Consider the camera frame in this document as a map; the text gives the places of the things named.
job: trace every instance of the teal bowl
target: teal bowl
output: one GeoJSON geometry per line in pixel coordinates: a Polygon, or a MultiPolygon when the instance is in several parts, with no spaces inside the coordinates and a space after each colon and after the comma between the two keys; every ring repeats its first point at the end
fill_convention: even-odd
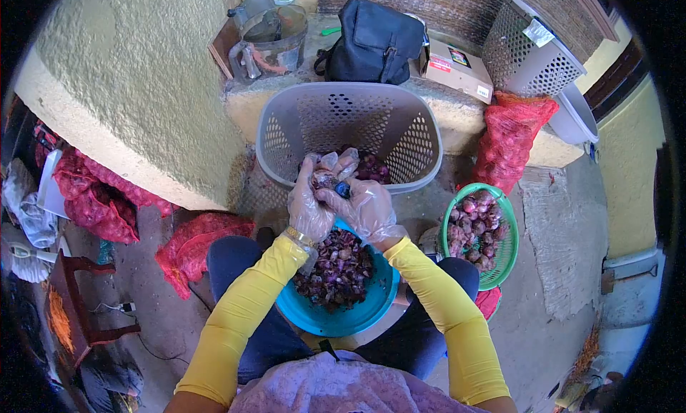
{"type": "MultiPolygon", "coordinates": [[[[339,219],[334,226],[355,233],[339,219]]],[[[324,307],[315,306],[309,298],[299,295],[291,280],[277,297],[281,313],[298,328],[322,337],[353,335],[376,324],[388,312],[398,294],[400,274],[381,253],[374,253],[371,246],[367,248],[372,254],[374,275],[365,283],[367,297],[363,302],[356,303],[349,310],[341,307],[329,313],[324,307]]]]}

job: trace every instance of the lap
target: lap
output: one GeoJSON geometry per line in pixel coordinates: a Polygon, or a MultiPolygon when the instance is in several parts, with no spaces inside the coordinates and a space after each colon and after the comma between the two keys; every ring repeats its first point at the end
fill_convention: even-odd
{"type": "MultiPolygon", "coordinates": [[[[438,263],[474,301],[479,291],[479,272],[465,260],[448,257],[438,263]]],[[[408,288],[408,297],[414,297],[408,288]]],[[[416,298],[407,311],[378,338],[360,346],[356,353],[369,362],[407,371],[426,379],[446,352],[445,337],[416,298]]]]}
{"type": "MultiPolygon", "coordinates": [[[[219,301],[228,286],[261,256],[262,249],[257,242],[247,237],[229,236],[214,242],[207,253],[207,270],[215,300],[219,301]]],[[[238,365],[238,383],[248,383],[262,377],[273,366],[312,354],[272,306],[248,339],[238,365]]]]}

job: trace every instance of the laundry basket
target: laundry basket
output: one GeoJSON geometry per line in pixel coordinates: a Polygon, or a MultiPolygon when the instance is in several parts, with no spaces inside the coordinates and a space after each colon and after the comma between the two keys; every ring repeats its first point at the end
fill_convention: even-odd
{"type": "Polygon", "coordinates": [[[389,168],[391,194],[429,183],[441,166],[438,126],[426,102],[390,84],[307,83],[267,101],[257,127],[257,161],[267,177],[295,186],[308,152],[350,144],[376,154],[389,168]]]}
{"type": "Polygon", "coordinates": [[[533,98],[557,95],[586,69],[557,38],[537,47],[523,31],[532,17],[521,1],[505,0],[482,50],[496,90],[533,98]]]}

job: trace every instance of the black bag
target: black bag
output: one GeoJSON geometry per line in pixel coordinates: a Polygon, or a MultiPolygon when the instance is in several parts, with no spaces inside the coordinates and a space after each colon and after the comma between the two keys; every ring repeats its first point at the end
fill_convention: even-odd
{"type": "Polygon", "coordinates": [[[330,50],[319,50],[314,70],[326,81],[402,84],[409,78],[407,59],[416,59],[424,24],[367,0],[348,0],[338,13],[341,37],[330,50]],[[326,60],[325,69],[317,66],[326,60]]]}

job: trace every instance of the wooden stool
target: wooden stool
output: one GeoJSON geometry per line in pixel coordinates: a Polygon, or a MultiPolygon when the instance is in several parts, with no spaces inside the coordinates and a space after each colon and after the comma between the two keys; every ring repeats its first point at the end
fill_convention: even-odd
{"type": "MultiPolygon", "coordinates": [[[[65,257],[62,250],[57,255],[55,266],[50,273],[50,286],[62,297],[64,312],[69,318],[69,328],[71,330],[71,341],[74,351],[67,353],[66,358],[70,365],[76,369],[81,361],[88,355],[90,349],[96,344],[106,344],[114,342],[124,334],[140,333],[141,327],[138,324],[128,327],[96,330],[90,327],[89,310],[81,298],[79,287],[76,283],[74,273],[77,270],[86,270],[93,274],[112,274],[115,273],[113,264],[98,265],[86,257],[65,257]]],[[[50,300],[46,298],[46,314],[50,311],[50,300]]]]}

